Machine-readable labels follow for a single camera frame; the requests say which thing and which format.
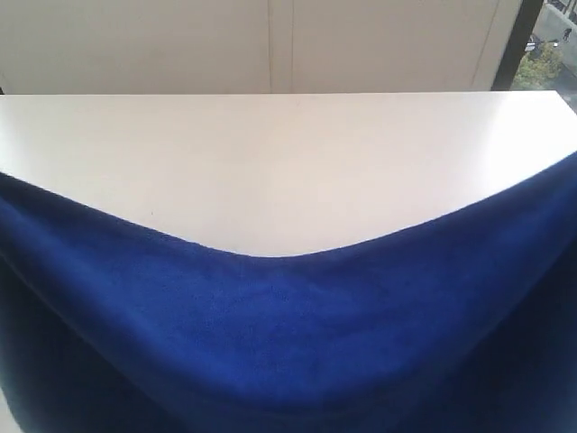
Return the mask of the blue cloth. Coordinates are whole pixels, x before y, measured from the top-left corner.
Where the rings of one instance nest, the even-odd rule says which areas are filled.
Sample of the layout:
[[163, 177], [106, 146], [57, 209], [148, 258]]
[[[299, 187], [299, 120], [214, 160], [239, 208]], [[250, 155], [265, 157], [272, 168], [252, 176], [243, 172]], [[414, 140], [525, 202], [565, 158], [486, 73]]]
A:
[[1, 386], [26, 432], [573, 432], [576, 159], [279, 258], [3, 176]]

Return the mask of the green tree outside window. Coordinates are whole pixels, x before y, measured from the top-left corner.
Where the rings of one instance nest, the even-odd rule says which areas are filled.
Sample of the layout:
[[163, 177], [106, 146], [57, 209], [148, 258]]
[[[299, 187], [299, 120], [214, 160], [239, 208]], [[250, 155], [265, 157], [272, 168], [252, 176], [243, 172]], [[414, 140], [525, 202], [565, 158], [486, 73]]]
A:
[[546, 42], [525, 54], [514, 77], [512, 90], [549, 90], [562, 69], [562, 54]]

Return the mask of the black window frame post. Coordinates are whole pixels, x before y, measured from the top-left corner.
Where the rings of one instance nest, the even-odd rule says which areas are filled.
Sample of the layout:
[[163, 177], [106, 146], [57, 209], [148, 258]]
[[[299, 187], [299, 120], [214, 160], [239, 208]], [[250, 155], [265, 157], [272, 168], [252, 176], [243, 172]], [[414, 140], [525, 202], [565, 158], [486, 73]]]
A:
[[523, 0], [499, 63], [491, 91], [510, 90], [525, 48], [535, 27], [543, 0]]

